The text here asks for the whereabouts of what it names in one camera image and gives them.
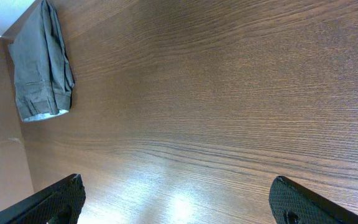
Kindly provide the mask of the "grey shorts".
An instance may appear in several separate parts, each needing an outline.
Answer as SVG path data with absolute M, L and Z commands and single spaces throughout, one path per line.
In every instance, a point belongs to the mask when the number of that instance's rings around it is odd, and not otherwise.
M 16 105 L 25 123 L 69 112 L 75 86 L 55 7 L 40 1 L 9 45 Z

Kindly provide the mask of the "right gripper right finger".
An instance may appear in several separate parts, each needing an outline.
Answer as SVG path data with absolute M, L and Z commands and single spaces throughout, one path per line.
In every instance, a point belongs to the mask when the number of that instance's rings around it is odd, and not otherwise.
M 276 177 L 268 202 L 280 224 L 358 224 L 358 215 L 285 176 Z

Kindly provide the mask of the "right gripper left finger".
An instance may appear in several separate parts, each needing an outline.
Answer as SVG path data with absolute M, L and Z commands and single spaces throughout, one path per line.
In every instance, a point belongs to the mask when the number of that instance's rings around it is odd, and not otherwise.
M 0 212 L 0 224 L 78 222 L 85 204 L 80 174 L 71 174 Z

